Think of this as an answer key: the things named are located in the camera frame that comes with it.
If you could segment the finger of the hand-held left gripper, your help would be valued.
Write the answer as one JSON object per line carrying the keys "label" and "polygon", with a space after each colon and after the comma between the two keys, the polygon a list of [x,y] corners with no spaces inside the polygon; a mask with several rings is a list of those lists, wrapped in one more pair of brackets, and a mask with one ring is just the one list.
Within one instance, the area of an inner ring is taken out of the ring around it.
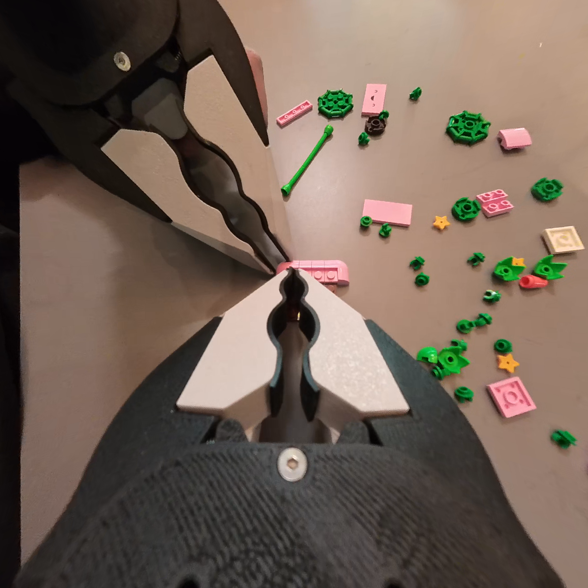
{"label": "finger of the hand-held left gripper", "polygon": [[213,55],[188,70],[183,107],[198,137],[231,168],[241,198],[254,207],[265,234],[290,261],[292,239],[271,148]]}
{"label": "finger of the hand-held left gripper", "polygon": [[120,129],[101,148],[170,219],[172,225],[250,268],[273,275],[269,261],[236,236],[220,210],[202,201],[188,186],[180,161],[162,136]]}

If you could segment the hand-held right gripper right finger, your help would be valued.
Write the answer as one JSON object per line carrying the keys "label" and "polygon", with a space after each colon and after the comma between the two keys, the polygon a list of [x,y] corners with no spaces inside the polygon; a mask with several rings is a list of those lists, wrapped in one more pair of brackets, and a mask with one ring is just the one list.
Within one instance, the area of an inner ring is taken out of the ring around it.
{"label": "hand-held right gripper right finger", "polygon": [[300,400],[328,428],[409,412],[362,315],[303,270],[294,271],[303,353]]}

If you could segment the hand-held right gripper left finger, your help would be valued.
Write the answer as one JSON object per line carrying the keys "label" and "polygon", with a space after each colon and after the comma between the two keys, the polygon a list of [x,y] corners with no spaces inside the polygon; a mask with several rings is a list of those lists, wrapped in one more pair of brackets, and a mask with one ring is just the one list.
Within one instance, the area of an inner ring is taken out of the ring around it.
{"label": "hand-held right gripper left finger", "polygon": [[286,325],[281,272],[227,310],[176,402],[179,410],[237,420],[255,428],[283,404],[283,353],[277,338]]}

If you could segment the brown square plate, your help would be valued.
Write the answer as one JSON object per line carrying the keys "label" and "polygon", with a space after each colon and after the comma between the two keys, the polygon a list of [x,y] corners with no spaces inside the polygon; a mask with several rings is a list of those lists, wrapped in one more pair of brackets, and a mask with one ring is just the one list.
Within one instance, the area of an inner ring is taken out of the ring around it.
{"label": "brown square plate", "polygon": [[[337,284],[323,284],[329,291],[332,293],[337,292]],[[287,314],[286,319],[288,322],[296,322],[299,320],[300,310],[299,310],[299,303],[296,300],[291,300],[287,304]]]}

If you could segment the person's left forearm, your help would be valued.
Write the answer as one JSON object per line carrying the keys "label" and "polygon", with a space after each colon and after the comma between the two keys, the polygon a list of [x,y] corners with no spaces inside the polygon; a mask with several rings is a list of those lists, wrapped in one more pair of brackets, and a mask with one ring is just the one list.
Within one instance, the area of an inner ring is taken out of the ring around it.
{"label": "person's left forearm", "polygon": [[80,169],[98,167],[103,121],[87,105],[55,104],[15,77],[1,83],[1,173],[60,153]]}

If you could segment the person's left hand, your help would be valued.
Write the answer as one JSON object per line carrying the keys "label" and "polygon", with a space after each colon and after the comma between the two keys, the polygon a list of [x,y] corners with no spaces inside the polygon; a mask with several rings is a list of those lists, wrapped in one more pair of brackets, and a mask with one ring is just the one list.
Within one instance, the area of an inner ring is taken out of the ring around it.
{"label": "person's left hand", "polygon": [[268,127],[268,99],[261,56],[252,48],[245,48],[247,59],[254,76],[254,83],[259,97],[265,126]]}

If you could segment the thin pink tile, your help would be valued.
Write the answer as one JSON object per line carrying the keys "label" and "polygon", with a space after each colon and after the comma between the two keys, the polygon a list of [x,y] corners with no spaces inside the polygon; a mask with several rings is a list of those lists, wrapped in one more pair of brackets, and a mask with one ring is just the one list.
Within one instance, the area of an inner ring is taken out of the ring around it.
{"label": "thin pink tile", "polygon": [[284,114],[278,116],[276,118],[276,124],[280,128],[284,128],[285,126],[291,124],[293,121],[298,120],[304,114],[312,111],[313,104],[309,100],[305,100],[298,104],[296,107],[291,108],[290,110],[286,111]]}

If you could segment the green stick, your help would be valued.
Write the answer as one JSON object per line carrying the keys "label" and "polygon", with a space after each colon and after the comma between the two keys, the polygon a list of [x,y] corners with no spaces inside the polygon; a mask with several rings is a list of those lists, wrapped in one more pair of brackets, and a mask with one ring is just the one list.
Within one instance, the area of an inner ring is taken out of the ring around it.
{"label": "green stick", "polygon": [[298,182],[300,177],[304,174],[306,169],[313,162],[313,160],[317,156],[318,152],[321,150],[322,146],[327,141],[327,139],[333,134],[333,132],[334,132],[333,126],[331,124],[326,125],[326,127],[323,130],[322,136],[320,137],[317,144],[314,146],[313,150],[310,152],[310,154],[307,156],[307,158],[304,160],[304,162],[298,168],[298,170],[295,172],[295,174],[292,176],[292,178],[281,187],[281,194],[284,197],[287,197],[290,195],[293,187],[296,185],[296,183]]}

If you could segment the green spiky leaf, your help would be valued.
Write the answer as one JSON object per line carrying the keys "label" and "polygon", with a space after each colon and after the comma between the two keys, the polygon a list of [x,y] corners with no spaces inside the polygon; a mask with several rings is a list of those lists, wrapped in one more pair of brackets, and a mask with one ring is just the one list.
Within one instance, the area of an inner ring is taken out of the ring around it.
{"label": "green spiky leaf", "polygon": [[505,282],[517,281],[519,279],[520,274],[525,270],[525,268],[511,266],[511,257],[497,262],[493,271],[493,275],[496,278]]}
{"label": "green spiky leaf", "polygon": [[533,275],[547,281],[554,281],[563,278],[562,271],[567,267],[567,263],[558,262],[554,259],[553,254],[548,254],[540,259],[533,268]]}
{"label": "green spiky leaf", "polygon": [[437,354],[437,364],[433,371],[442,379],[450,374],[460,374],[470,364],[470,360],[462,355],[461,346],[443,348]]}

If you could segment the green web piece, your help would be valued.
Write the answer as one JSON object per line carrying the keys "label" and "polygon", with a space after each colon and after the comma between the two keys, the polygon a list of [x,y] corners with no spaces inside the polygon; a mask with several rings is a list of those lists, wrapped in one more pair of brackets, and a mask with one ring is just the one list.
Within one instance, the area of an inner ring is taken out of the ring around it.
{"label": "green web piece", "polygon": [[474,145],[488,137],[490,125],[481,113],[464,110],[450,116],[446,134],[456,143]]}
{"label": "green web piece", "polygon": [[318,97],[318,112],[328,119],[343,118],[353,109],[353,95],[342,89],[327,90]]}

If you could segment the scattered small green clips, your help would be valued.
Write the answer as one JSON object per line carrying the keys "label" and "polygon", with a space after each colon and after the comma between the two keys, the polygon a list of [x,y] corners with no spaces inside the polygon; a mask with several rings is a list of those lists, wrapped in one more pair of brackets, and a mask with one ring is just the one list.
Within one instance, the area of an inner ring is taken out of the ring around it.
{"label": "scattered small green clips", "polygon": [[[361,229],[367,229],[372,224],[373,224],[373,221],[370,217],[361,217],[360,218],[359,225],[360,225]],[[383,238],[387,238],[390,236],[391,231],[392,231],[391,225],[388,223],[384,223],[384,224],[381,224],[381,227],[379,229],[379,235]],[[475,252],[467,259],[467,262],[470,263],[472,265],[472,267],[474,267],[474,266],[479,265],[484,260],[485,260],[484,254],[482,254],[481,252]],[[409,267],[411,267],[413,270],[420,270],[420,269],[422,269],[424,263],[425,263],[424,258],[422,258],[421,256],[415,256],[410,261]],[[415,275],[415,285],[417,287],[421,288],[423,286],[426,286],[429,282],[430,282],[429,275],[426,275],[423,272],[419,272],[418,274]],[[486,302],[492,302],[492,303],[498,302],[499,299],[500,299],[499,292],[496,292],[495,290],[487,289],[484,292],[483,300]],[[462,320],[458,321],[456,324],[456,330],[461,334],[469,334],[475,328],[488,326],[489,324],[491,324],[492,320],[493,320],[492,317],[488,313],[479,313],[479,315],[477,316],[477,318],[475,320],[462,319]],[[463,339],[462,340],[454,339],[454,340],[452,340],[451,343],[452,344],[450,346],[461,346],[462,349],[464,350],[464,351],[462,351],[462,354],[463,354],[463,352],[465,352],[467,350],[467,342]],[[506,339],[498,339],[494,344],[494,350],[497,352],[498,355],[507,355],[509,353],[512,354],[512,349],[513,348],[512,348],[511,342]],[[430,364],[430,365],[432,365],[432,369],[430,372],[431,375],[439,381],[452,375],[452,374],[450,374],[450,375],[445,376],[444,378],[440,379],[437,377],[437,373],[434,371],[436,364]],[[454,394],[455,399],[459,403],[473,401],[473,398],[474,398],[473,390],[471,390],[467,386],[460,386],[460,387],[455,388],[453,394]],[[558,445],[559,447],[561,447],[563,449],[568,449],[570,446],[577,445],[576,437],[574,437],[569,431],[566,431],[566,430],[556,429],[551,433],[550,438],[551,438],[552,442],[554,442],[556,445]]]}

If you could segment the pink square single-stud plate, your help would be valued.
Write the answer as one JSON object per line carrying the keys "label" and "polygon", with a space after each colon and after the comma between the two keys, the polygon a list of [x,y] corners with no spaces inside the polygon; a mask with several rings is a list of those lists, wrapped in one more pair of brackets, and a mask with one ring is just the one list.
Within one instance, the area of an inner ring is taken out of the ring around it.
{"label": "pink square single-stud plate", "polygon": [[531,395],[518,376],[491,383],[486,389],[504,418],[523,415],[536,409]]}

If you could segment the large pink smooth tile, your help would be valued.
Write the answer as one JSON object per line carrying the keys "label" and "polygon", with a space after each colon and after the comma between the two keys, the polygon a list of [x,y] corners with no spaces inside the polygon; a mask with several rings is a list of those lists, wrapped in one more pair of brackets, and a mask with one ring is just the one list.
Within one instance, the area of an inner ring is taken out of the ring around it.
{"label": "large pink smooth tile", "polygon": [[374,224],[392,224],[409,227],[412,220],[413,205],[407,203],[364,200],[363,217],[370,217]]}

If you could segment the green round flower plate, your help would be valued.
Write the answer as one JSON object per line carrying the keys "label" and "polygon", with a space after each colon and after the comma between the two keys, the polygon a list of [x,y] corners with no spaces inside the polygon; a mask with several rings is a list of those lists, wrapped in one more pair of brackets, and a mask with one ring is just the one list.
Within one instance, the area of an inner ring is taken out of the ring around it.
{"label": "green round flower plate", "polygon": [[540,202],[550,202],[562,195],[563,184],[557,179],[541,178],[531,187],[532,196]]}
{"label": "green round flower plate", "polygon": [[474,220],[481,211],[481,203],[477,199],[463,197],[458,199],[452,206],[452,216],[460,222]]}

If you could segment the white square tile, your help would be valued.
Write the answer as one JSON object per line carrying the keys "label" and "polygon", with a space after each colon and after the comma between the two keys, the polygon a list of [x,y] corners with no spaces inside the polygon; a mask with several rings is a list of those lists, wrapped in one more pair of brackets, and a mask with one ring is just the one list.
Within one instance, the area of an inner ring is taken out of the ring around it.
{"label": "white square tile", "polygon": [[569,254],[584,250],[584,244],[574,226],[544,229],[541,237],[549,254]]}

